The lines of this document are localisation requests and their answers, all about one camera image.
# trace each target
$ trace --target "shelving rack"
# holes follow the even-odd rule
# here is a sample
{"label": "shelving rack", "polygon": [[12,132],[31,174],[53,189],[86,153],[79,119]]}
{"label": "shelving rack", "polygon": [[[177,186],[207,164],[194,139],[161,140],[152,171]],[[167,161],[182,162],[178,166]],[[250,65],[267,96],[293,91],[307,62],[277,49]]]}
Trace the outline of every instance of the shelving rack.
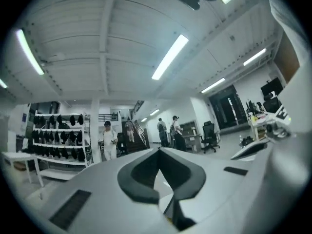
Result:
{"label": "shelving rack", "polygon": [[[57,117],[61,116],[62,117],[62,121],[64,123],[69,122],[69,119],[71,116],[75,116],[75,121],[77,122],[78,117],[82,115],[83,116],[83,124],[79,125],[79,123],[76,123],[75,126],[71,126],[71,124],[67,124],[70,129],[59,129],[59,123],[57,122]],[[86,140],[86,133],[89,134],[89,140],[88,142],[90,142],[90,133],[89,133],[89,129],[90,126],[88,126],[87,124],[90,124],[90,116],[88,116],[86,113],[82,112],[81,114],[67,114],[67,115],[61,115],[61,114],[38,114],[38,112],[36,111],[35,114],[36,117],[44,117],[44,119],[48,122],[51,116],[54,116],[54,120],[56,121],[56,128],[55,129],[50,129],[50,128],[46,128],[47,124],[45,126],[43,126],[42,128],[36,128],[36,126],[34,125],[33,130],[38,130],[38,132],[40,131],[47,131],[48,133],[50,133],[51,131],[53,133],[55,133],[56,131],[58,131],[58,134],[61,134],[62,132],[66,132],[69,133],[71,131],[73,131],[74,133],[76,132],[82,132],[82,145],[68,145],[68,144],[57,144],[55,143],[55,140],[53,141],[53,143],[33,143],[34,146],[42,146],[42,147],[52,147],[52,148],[65,148],[69,150],[74,149],[79,149],[82,148],[84,155],[85,155],[85,161],[78,161],[77,159],[73,159],[71,157],[69,157],[68,159],[64,158],[61,156],[61,158],[58,157],[53,157],[52,155],[49,155],[48,157],[46,155],[41,156],[41,155],[36,155],[37,159],[40,160],[44,160],[47,162],[48,164],[48,169],[42,170],[40,171],[40,175],[42,176],[46,176],[46,177],[52,177],[52,178],[57,178],[57,179],[62,179],[62,180],[70,180],[72,179],[76,174],[78,174],[80,171],[69,171],[67,170],[62,170],[62,168],[60,169],[51,169],[49,167],[49,163],[57,163],[57,164],[63,164],[63,165],[71,165],[71,166],[82,166],[82,167],[88,167],[92,164],[92,153],[91,153],[91,145],[86,145],[85,144],[85,140]]]}

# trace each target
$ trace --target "person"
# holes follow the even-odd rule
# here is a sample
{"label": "person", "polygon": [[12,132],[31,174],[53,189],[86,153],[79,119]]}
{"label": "person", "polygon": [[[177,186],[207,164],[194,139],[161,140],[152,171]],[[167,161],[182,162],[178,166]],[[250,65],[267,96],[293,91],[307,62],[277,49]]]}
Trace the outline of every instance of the person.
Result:
{"label": "person", "polygon": [[135,138],[133,137],[134,127],[133,127],[133,123],[130,121],[130,118],[128,118],[128,121],[125,126],[127,129],[127,135],[129,137],[129,141],[134,143],[135,142]]}
{"label": "person", "polygon": [[106,121],[104,123],[104,127],[104,155],[106,160],[108,161],[117,157],[116,144],[118,143],[118,138],[116,132],[112,129],[110,121]]}
{"label": "person", "polygon": [[179,125],[179,123],[177,121],[179,119],[179,117],[173,116],[172,119],[173,119],[172,126],[173,126],[173,129],[175,131],[175,145],[176,145],[176,148],[178,150],[180,150],[180,151],[186,152],[185,139],[182,136],[183,128],[180,127],[180,125]]}
{"label": "person", "polygon": [[169,147],[168,137],[167,137],[167,126],[166,123],[162,121],[161,118],[158,119],[157,129],[159,131],[159,138],[162,147]]}

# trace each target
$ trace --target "staircase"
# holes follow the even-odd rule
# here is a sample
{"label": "staircase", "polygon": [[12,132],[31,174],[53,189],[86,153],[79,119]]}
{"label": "staircase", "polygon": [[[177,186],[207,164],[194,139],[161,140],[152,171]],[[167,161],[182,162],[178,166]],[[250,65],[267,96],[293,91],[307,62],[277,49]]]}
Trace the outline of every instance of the staircase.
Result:
{"label": "staircase", "polygon": [[145,143],[143,142],[143,140],[140,138],[139,134],[137,133],[136,127],[135,127],[135,130],[133,132],[133,136],[135,138],[135,142],[132,143],[132,142],[129,142],[129,138],[127,136],[127,130],[126,130],[126,127],[125,127],[126,121],[123,121],[121,124],[122,124],[123,134],[124,134],[124,136],[126,138],[126,141],[127,141],[127,150],[128,150],[128,152],[129,153],[134,153],[134,152],[146,150],[147,147],[146,147]]}

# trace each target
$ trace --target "computer monitor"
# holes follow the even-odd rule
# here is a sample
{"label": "computer monitor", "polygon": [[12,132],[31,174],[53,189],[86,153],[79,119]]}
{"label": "computer monitor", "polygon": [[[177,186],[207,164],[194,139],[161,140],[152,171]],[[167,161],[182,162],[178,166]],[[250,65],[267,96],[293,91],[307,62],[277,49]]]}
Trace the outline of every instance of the computer monitor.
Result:
{"label": "computer monitor", "polygon": [[279,95],[279,93],[282,92],[282,90],[283,86],[278,78],[275,78],[274,80],[270,81],[268,84],[264,85],[261,88],[263,96],[267,96],[272,91],[274,91],[276,95]]}

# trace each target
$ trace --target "white table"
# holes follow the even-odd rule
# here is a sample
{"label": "white table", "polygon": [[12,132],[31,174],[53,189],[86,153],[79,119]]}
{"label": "white table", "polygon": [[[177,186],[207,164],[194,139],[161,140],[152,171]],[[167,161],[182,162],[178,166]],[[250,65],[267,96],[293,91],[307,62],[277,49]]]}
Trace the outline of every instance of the white table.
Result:
{"label": "white table", "polygon": [[259,134],[258,134],[258,127],[263,127],[265,125],[268,125],[270,123],[273,123],[274,122],[274,115],[273,113],[268,113],[266,112],[264,118],[260,118],[260,119],[257,119],[255,121],[253,120],[250,120],[248,118],[248,124],[250,125],[251,129],[252,129],[252,132],[254,134],[254,137],[255,137],[255,140],[259,140]]}
{"label": "white table", "polygon": [[2,157],[4,159],[7,159],[7,160],[10,161],[10,165],[11,165],[12,169],[14,169],[13,162],[15,162],[15,161],[24,161],[25,165],[26,165],[27,175],[28,175],[28,179],[29,179],[30,183],[32,183],[32,179],[31,179],[30,173],[29,173],[28,161],[33,160],[35,162],[35,168],[36,168],[36,172],[37,172],[37,176],[38,176],[40,185],[41,185],[41,187],[44,187],[44,184],[42,182],[42,178],[41,178],[41,175],[40,175],[38,160],[37,160],[37,157],[35,155],[26,154],[26,153],[7,152],[7,153],[2,153]]}

